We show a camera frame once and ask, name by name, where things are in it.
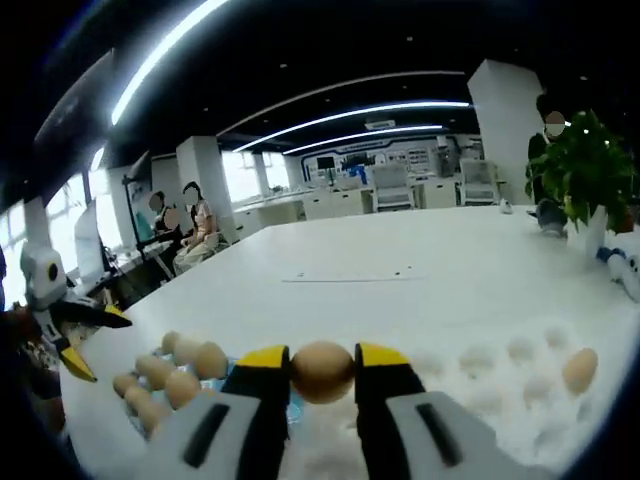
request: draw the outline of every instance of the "egg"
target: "egg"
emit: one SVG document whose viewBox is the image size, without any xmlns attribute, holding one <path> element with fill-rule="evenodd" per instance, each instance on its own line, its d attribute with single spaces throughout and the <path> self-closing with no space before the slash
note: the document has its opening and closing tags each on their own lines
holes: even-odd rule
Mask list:
<svg viewBox="0 0 640 480">
<path fill-rule="evenodd" d="M 165 392 L 173 408 L 186 405 L 199 391 L 200 382 L 189 372 L 176 370 L 167 378 Z"/>
<path fill-rule="evenodd" d="M 331 403 L 353 384 L 355 362 L 344 348 L 332 342 L 302 347 L 291 360 L 293 388 L 309 403 Z"/>
<path fill-rule="evenodd" d="M 162 353 L 173 353 L 176 342 L 180 339 L 180 334 L 171 330 L 162 337 Z"/>
<path fill-rule="evenodd" d="M 198 355 L 201 343 L 189 338 L 180 337 L 173 348 L 173 359 L 176 365 L 193 363 Z"/>
<path fill-rule="evenodd" d="M 567 389 L 574 395 L 588 390 L 598 368 L 598 354 L 591 348 L 583 348 L 574 354 L 562 369 Z"/>
<path fill-rule="evenodd" d="M 193 367 L 199 378 L 224 378 L 228 364 L 227 356 L 217 344 L 205 342 L 198 349 Z"/>
<path fill-rule="evenodd" d="M 115 377 L 113 377 L 113 389 L 121 397 L 124 397 L 124 394 L 127 392 L 127 389 L 129 387 L 137 384 L 138 379 L 135 375 L 131 375 L 130 373 L 116 375 Z"/>
<path fill-rule="evenodd" d="M 136 359 L 136 370 L 140 376 L 147 378 L 152 390 L 160 390 L 175 367 L 166 360 L 153 355 L 142 355 Z"/>
<path fill-rule="evenodd" d="M 164 403 L 148 401 L 140 405 L 138 417 L 148 435 L 153 434 L 160 422 L 171 415 L 171 409 Z"/>
<path fill-rule="evenodd" d="M 148 390 L 134 385 L 127 389 L 127 392 L 124 394 L 124 400 L 134 412 L 138 413 L 143 404 L 151 401 L 151 394 Z"/>
</svg>

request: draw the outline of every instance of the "white pot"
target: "white pot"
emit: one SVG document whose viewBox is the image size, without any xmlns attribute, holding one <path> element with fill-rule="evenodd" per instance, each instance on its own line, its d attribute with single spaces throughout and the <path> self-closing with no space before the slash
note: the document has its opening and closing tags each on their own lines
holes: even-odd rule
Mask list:
<svg viewBox="0 0 640 480">
<path fill-rule="evenodd" d="M 567 223 L 567 244 L 582 251 L 588 258 L 596 258 L 598 249 L 605 245 L 607 221 L 607 211 L 602 205 L 598 205 L 587 225 L 578 220 L 578 228 L 576 229 L 574 223 L 569 221 Z"/>
</svg>

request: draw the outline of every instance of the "green leaves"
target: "green leaves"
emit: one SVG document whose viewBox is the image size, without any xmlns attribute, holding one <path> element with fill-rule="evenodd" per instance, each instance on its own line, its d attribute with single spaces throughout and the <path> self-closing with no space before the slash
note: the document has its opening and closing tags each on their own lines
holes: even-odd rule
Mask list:
<svg viewBox="0 0 640 480">
<path fill-rule="evenodd" d="M 529 142 L 526 194 L 531 197 L 534 180 L 541 178 L 547 195 L 564 203 L 574 223 L 587 223 L 595 208 L 603 205 L 610 228 L 621 225 L 636 171 L 619 138 L 600 123 L 593 111 L 574 115 L 571 126 L 545 145 L 544 151 L 538 136 Z"/>
</svg>

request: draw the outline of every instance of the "window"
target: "window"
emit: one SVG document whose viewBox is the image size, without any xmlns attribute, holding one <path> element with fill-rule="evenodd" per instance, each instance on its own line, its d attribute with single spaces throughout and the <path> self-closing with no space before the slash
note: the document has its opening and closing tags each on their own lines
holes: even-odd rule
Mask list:
<svg viewBox="0 0 640 480">
<path fill-rule="evenodd" d="M 25 283 L 20 270 L 20 255 L 26 241 L 24 205 L 21 202 L 0 216 L 0 245 L 7 263 L 7 276 L 2 281 L 5 309 L 11 308 L 14 302 L 25 303 Z"/>
<path fill-rule="evenodd" d="M 89 186 L 91 196 L 96 202 L 96 214 L 98 217 L 98 232 L 102 244 L 117 250 L 122 247 L 122 237 L 118 229 L 118 220 L 113 206 L 113 196 L 109 187 L 109 179 L 106 170 L 96 170 L 89 173 Z"/>
<path fill-rule="evenodd" d="M 289 187 L 289 175 L 287 167 L 284 164 L 284 155 L 281 153 L 264 152 L 264 167 L 267 170 L 267 180 L 269 180 L 269 188 Z"/>
<path fill-rule="evenodd" d="M 71 177 L 47 204 L 51 246 L 60 254 L 67 274 L 78 268 L 74 232 L 84 209 L 84 189 L 80 174 Z"/>
<path fill-rule="evenodd" d="M 222 152 L 222 165 L 231 202 L 241 202 L 260 195 L 253 155 L 248 152 Z"/>
</svg>

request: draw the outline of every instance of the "ceiling light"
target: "ceiling light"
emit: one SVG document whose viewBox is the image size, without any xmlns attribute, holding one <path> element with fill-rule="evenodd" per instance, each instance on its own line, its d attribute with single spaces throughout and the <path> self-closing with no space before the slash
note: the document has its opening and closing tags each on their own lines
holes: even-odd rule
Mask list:
<svg viewBox="0 0 640 480">
<path fill-rule="evenodd" d="M 226 2 L 227 0 L 207 0 L 187 15 L 174 27 L 173 30 L 171 30 L 171 32 L 169 32 L 166 37 L 162 39 L 158 46 L 151 52 L 151 55 L 149 55 L 142 65 L 140 65 L 140 68 L 138 68 L 138 71 L 127 85 L 127 88 L 124 89 L 124 92 L 120 96 L 120 99 L 118 100 L 118 103 L 116 103 L 113 113 L 111 114 L 112 125 L 118 123 L 118 120 L 122 117 L 122 114 L 129 105 L 129 102 L 131 102 L 133 95 L 136 93 L 138 88 L 140 88 L 140 85 L 142 85 L 144 79 L 149 75 L 149 73 L 151 73 L 151 70 L 155 68 L 157 63 L 167 54 L 171 47 L 178 43 L 180 39 L 189 32 L 189 30 L 198 25 L 198 23 L 207 17 L 207 15 Z"/>
<path fill-rule="evenodd" d="M 300 125 L 296 125 L 295 127 L 286 128 L 284 130 L 280 130 L 279 132 L 272 133 L 271 135 L 267 135 L 266 137 L 259 138 L 258 140 L 254 140 L 253 142 L 247 143 L 241 147 L 236 148 L 233 153 L 241 152 L 242 150 L 253 147 L 258 143 L 266 142 L 267 140 L 271 140 L 272 138 L 279 137 L 280 135 L 285 135 L 287 133 L 295 132 L 296 130 L 301 130 L 303 128 L 311 127 L 313 125 L 318 125 L 319 123 L 332 122 L 333 120 L 339 120 L 345 117 L 351 117 L 353 115 L 363 115 L 367 113 L 374 112 L 384 112 L 388 110 L 405 110 L 410 108 L 469 108 L 470 104 L 466 102 L 445 102 L 445 101 L 425 101 L 425 102 L 411 102 L 411 103 L 394 103 L 392 105 L 382 105 L 379 107 L 369 107 L 363 108 L 360 110 L 352 110 L 350 112 L 338 113 L 336 115 L 331 115 L 329 117 L 319 118 L 317 120 L 312 120 L 310 122 L 301 123 Z"/>
<path fill-rule="evenodd" d="M 103 156 L 104 156 L 104 147 L 101 147 L 93 155 L 93 160 L 91 161 L 91 167 L 89 167 L 89 171 L 95 172 L 98 169 L 98 167 L 100 167 L 100 162 L 102 162 Z"/>
<path fill-rule="evenodd" d="M 355 135 L 347 135 L 346 137 L 332 138 L 331 140 L 324 140 L 322 142 L 311 143 L 304 147 L 294 148 L 284 152 L 284 155 L 290 153 L 299 152 L 300 150 L 306 150 L 307 148 L 319 147 L 320 145 L 326 145 L 328 143 L 341 142 L 343 140 L 351 140 L 353 138 L 369 137 L 371 135 L 384 135 L 386 133 L 402 133 L 402 132 L 417 132 L 421 130 L 441 130 L 442 125 L 417 125 L 415 127 L 401 127 L 401 128 L 388 128 L 386 130 L 375 130 L 373 132 L 356 133 Z"/>
</svg>

